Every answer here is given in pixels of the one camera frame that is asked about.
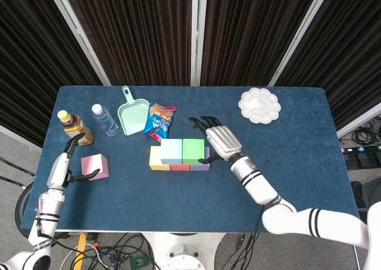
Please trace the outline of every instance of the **green cube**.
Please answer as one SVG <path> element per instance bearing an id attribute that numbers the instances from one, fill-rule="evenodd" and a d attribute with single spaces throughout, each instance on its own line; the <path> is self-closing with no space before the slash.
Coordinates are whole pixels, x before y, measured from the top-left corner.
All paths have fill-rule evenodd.
<path id="1" fill-rule="evenodd" d="M 198 159 L 205 158 L 204 139 L 183 139 L 183 164 L 202 165 Z"/>

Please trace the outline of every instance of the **water bottle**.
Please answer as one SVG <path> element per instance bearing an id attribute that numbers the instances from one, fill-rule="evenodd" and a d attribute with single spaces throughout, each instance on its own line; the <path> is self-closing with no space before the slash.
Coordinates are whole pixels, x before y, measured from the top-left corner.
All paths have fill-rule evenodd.
<path id="1" fill-rule="evenodd" d="M 91 108 L 93 111 L 93 117 L 99 123 L 101 129 L 107 136 L 115 136 L 119 130 L 118 125 L 115 123 L 114 118 L 110 115 L 110 112 L 100 104 L 94 104 Z"/>

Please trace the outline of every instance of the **yellow cube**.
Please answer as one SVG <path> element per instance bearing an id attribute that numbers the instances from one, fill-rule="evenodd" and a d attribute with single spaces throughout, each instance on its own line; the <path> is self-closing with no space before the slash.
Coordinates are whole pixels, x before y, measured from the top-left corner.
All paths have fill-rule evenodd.
<path id="1" fill-rule="evenodd" d="M 151 146 L 149 154 L 149 167 L 151 170 L 171 170 L 169 165 L 163 165 L 160 157 L 160 146 Z"/>

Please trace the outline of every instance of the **brown curtain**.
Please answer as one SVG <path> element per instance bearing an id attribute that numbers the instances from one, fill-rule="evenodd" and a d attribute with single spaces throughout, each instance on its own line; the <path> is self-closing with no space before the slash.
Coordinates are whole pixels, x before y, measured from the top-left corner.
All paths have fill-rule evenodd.
<path id="1" fill-rule="evenodd" d="M 53 0 L 1 0 L 0 124 L 42 146 L 58 89 L 100 85 Z"/>
<path id="2" fill-rule="evenodd" d="M 192 0 L 69 0 L 113 85 L 189 85 Z"/>
<path id="3" fill-rule="evenodd" d="M 208 0 L 201 85 L 266 86 L 312 0 Z"/>
<path id="4" fill-rule="evenodd" d="M 325 0 L 279 86 L 326 90 L 337 129 L 381 102 L 380 0 Z"/>

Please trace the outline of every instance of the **yellow bottle cap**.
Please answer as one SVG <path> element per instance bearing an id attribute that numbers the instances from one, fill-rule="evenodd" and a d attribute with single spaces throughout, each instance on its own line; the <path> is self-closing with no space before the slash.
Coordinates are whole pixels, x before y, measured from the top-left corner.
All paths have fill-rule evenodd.
<path id="1" fill-rule="evenodd" d="M 70 114 L 67 113 L 66 110 L 61 110 L 60 112 L 57 113 L 57 116 L 62 122 L 67 122 L 70 120 Z"/>

